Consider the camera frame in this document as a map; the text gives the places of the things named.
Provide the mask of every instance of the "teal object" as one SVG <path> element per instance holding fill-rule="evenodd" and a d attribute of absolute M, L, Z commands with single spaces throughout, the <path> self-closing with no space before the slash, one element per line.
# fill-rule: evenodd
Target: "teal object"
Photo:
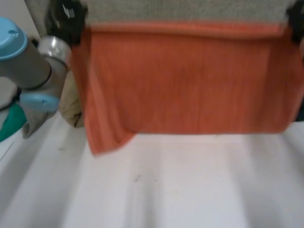
<path fill-rule="evenodd" d="M 27 119 L 22 108 L 17 104 L 13 104 L 9 108 L 9 114 L 3 122 L 0 130 L 0 142 L 16 133 L 26 121 Z"/>
<path fill-rule="evenodd" d="M 0 17 L 0 61 L 21 54 L 28 37 L 12 20 Z"/>

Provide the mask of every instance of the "fabric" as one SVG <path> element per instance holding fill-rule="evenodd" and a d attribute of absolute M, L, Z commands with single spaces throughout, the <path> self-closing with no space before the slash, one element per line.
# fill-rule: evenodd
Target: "fabric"
<path fill-rule="evenodd" d="M 135 133 L 278 133 L 304 94 L 299 46 L 278 24 L 94 25 L 73 49 L 92 153 Z"/>
<path fill-rule="evenodd" d="M 0 142 L 16 133 L 26 121 L 22 108 L 16 103 L 12 104 L 0 130 Z"/>
<path fill-rule="evenodd" d="M 22 126 L 22 135 L 24 139 L 29 138 L 44 122 L 51 118 L 54 112 L 42 112 L 31 108 L 22 107 L 26 116 L 26 123 Z"/>
<path fill-rule="evenodd" d="M 66 76 L 58 111 L 71 126 L 84 126 L 79 94 L 71 71 Z"/>

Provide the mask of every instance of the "light blue cap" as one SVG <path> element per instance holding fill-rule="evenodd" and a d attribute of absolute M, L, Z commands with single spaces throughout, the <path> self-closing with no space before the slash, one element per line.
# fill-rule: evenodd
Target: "light blue cap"
<path fill-rule="evenodd" d="M 0 17 L 0 61 L 21 54 L 28 37 L 12 20 Z"/>
<path fill-rule="evenodd" d="M 55 112 L 59 106 L 59 98 L 43 93 L 22 93 L 20 95 L 20 104 L 22 107 L 43 111 Z"/>

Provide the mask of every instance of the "beige cloth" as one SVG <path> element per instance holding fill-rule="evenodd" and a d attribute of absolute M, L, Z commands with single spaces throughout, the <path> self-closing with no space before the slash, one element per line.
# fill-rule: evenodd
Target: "beige cloth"
<path fill-rule="evenodd" d="M 69 71 L 66 76 L 58 111 L 73 127 L 84 126 L 78 90 L 71 71 Z"/>

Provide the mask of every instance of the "gray towel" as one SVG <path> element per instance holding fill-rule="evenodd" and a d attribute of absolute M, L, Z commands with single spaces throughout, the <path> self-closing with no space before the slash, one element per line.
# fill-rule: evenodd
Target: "gray towel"
<path fill-rule="evenodd" d="M 29 138 L 42 124 L 51 118 L 55 112 L 41 112 L 30 108 L 22 107 L 27 122 L 22 127 L 22 135 L 24 139 Z"/>

